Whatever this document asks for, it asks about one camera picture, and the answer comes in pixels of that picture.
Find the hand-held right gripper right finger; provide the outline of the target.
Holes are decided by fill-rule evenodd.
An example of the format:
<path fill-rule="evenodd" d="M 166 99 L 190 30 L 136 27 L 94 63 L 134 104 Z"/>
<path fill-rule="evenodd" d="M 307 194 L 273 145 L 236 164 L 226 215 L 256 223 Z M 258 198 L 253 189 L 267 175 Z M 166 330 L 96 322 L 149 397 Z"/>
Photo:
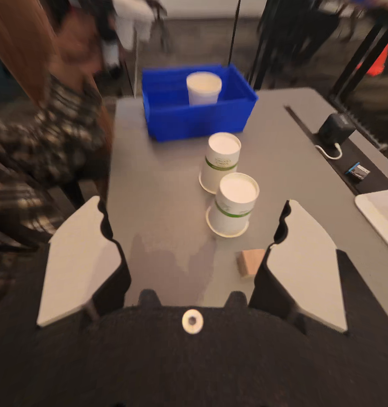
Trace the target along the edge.
<path fill-rule="evenodd" d="M 249 308 L 306 332 L 305 318 L 348 332 L 337 247 L 296 200 L 287 200 L 254 278 Z"/>

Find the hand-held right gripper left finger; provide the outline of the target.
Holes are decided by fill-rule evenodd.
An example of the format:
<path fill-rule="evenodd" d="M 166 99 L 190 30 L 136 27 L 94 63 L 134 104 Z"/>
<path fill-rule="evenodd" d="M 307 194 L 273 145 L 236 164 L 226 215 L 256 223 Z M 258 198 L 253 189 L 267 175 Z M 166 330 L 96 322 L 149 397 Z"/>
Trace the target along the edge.
<path fill-rule="evenodd" d="M 124 252 L 113 237 L 105 204 L 90 198 L 49 241 L 37 325 L 76 312 L 92 320 L 120 310 L 131 285 Z"/>

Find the white paper cup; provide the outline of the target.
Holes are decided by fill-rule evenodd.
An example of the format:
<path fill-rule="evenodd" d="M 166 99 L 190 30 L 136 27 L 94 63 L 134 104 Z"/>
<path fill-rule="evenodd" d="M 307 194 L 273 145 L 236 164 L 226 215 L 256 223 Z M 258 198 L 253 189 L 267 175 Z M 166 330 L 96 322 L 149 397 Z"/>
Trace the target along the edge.
<path fill-rule="evenodd" d="M 190 106 L 217 104 L 222 79 L 211 72 L 194 72 L 187 76 L 186 85 Z"/>

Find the wooden cube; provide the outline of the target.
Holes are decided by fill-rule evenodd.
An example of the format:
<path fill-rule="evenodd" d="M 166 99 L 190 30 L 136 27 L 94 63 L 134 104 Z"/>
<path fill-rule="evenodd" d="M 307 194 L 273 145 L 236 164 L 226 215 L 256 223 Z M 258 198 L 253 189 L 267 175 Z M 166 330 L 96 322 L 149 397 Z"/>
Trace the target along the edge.
<path fill-rule="evenodd" d="M 237 256 L 239 275 L 242 278 L 254 278 L 263 261 L 265 249 L 243 250 Z"/>

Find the black charger box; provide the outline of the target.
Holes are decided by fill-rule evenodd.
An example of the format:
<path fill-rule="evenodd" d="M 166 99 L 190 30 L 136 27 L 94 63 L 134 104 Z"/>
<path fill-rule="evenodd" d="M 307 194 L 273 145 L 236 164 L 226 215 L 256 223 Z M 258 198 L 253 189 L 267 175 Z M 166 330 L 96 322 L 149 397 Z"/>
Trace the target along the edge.
<path fill-rule="evenodd" d="M 347 115 L 333 113 L 320 127 L 317 137 L 324 146 L 341 146 L 355 130 L 356 126 Z"/>

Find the person's left hand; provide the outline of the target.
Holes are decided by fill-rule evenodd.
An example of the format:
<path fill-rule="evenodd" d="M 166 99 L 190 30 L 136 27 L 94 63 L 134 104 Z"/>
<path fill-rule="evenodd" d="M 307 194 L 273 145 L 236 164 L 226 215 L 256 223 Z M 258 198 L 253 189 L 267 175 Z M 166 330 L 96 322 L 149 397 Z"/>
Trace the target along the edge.
<path fill-rule="evenodd" d="M 54 38 L 49 73 L 60 83 L 81 94 L 87 79 L 100 68 L 99 36 L 93 16 L 72 9 Z"/>

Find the small black blue device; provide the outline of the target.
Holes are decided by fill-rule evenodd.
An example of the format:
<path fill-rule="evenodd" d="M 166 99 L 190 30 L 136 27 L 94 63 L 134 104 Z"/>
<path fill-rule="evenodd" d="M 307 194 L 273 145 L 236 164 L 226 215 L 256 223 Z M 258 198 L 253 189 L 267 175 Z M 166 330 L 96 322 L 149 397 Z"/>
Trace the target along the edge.
<path fill-rule="evenodd" d="M 370 170 L 365 168 L 364 166 L 361 165 L 360 162 L 357 162 L 354 164 L 352 167 L 350 167 L 346 172 L 345 175 L 349 177 L 350 179 L 354 178 L 357 181 L 356 182 L 361 182 L 363 181 L 369 174 L 371 173 Z"/>

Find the blue plastic bin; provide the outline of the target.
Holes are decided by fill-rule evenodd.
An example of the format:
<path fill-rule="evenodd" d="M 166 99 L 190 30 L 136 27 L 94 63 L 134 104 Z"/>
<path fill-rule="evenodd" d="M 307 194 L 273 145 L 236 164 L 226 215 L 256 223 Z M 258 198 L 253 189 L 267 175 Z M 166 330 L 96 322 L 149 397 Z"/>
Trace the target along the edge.
<path fill-rule="evenodd" d="M 186 79 L 195 72 L 222 79 L 216 104 L 190 105 Z M 259 99 L 234 65 L 144 69 L 141 84 L 148 134 L 158 142 L 240 133 Z"/>

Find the instruction sheet stand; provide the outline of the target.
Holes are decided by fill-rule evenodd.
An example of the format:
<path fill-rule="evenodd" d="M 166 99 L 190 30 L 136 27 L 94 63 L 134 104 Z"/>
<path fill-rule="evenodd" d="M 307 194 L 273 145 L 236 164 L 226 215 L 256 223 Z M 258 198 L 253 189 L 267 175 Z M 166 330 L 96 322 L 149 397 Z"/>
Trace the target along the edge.
<path fill-rule="evenodd" d="M 388 190 L 355 196 L 355 205 L 388 245 Z"/>

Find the orange traffic cone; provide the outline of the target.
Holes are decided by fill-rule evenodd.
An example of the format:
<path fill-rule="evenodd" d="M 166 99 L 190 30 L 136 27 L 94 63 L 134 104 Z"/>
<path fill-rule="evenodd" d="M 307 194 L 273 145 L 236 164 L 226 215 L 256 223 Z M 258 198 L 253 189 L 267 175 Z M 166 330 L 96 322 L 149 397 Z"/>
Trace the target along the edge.
<path fill-rule="evenodd" d="M 388 44 L 385 46 L 379 57 L 372 64 L 372 66 L 368 69 L 366 75 L 370 77 L 376 77 L 382 74 L 385 69 L 387 58 L 388 58 Z"/>

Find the black tripod light stand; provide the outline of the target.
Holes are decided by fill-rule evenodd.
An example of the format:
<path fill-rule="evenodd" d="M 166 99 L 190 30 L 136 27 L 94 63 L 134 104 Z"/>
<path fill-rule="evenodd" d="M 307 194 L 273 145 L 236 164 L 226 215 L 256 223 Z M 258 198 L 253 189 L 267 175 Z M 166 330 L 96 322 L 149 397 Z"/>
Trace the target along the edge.
<path fill-rule="evenodd" d="M 237 24 L 238 24 L 238 20 L 239 20 L 239 13 L 240 13 L 241 3 L 242 3 L 241 0 L 238 0 L 238 1 L 237 1 L 237 7 L 236 7 L 235 16 L 234 16 L 234 23 L 233 23 L 233 30 L 232 30 L 232 39 L 231 39 L 231 44 L 230 44 L 230 48 L 229 48 L 229 55 L 228 55 L 227 66 L 230 66 L 230 65 L 231 65 L 231 61 L 232 61 L 233 46 L 234 46 L 234 42 L 235 42 L 235 36 L 236 36 L 236 31 L 237 31 Z"/>

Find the person's left forearm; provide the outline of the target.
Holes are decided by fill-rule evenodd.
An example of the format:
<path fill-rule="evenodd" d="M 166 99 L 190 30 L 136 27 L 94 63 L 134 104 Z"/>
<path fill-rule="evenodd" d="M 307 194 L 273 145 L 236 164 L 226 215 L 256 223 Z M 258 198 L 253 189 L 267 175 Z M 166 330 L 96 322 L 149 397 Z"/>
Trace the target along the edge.
<path fill-rule="evenodd" d="M 104 145 L 98 124 L 102 98 L 88 80 L 81 92 L 50 75 L 46 97 L 28 125 L 0 125 L 0 159 L 44 187 L 75 179 Z"/>

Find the wooden office desk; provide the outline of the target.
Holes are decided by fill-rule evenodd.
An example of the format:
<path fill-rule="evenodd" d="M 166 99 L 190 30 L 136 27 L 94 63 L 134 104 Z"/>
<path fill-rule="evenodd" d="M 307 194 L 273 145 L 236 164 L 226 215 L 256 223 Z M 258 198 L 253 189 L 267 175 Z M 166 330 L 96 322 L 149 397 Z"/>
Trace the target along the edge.
<path fill-rule="evenodd" d="M 332 104 L 332 101 L 338 98 L 345 105 L 350 95 L 365 78 L 379 81 L 385 75 L 388 77 L 388 68 L 386 67 L 388 58 L 382 74 L 376 77 L 366 75 L 368 69 L 388 44 L 388 10 L 385 8 L 373 8 L 367 9 L 366 13 L 374 21 L 373 27 L 360 43 L 333 85 L 328 97 Z"/>

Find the white cup green band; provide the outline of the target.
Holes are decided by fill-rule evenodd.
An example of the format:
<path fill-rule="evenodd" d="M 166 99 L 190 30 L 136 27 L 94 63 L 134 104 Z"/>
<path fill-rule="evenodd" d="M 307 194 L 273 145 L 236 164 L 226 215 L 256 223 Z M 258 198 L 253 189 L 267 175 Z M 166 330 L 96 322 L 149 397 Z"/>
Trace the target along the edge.
<path fill-rule="evenodd" d="M 231 133 L 218 132 L 209 137 L 198 176 L 205 191 L 215 195 L 222 178 L 237 171 L 241 147 L 240 140 Z"/>
<path fill-rule="evenodd" d="M 224 176 L 213 203 L 206 211 L 210 230 L 223 238 L 243 235 L 248 229 L 259 193 L 258 183 L 251 176 L 238 172 Z"/>

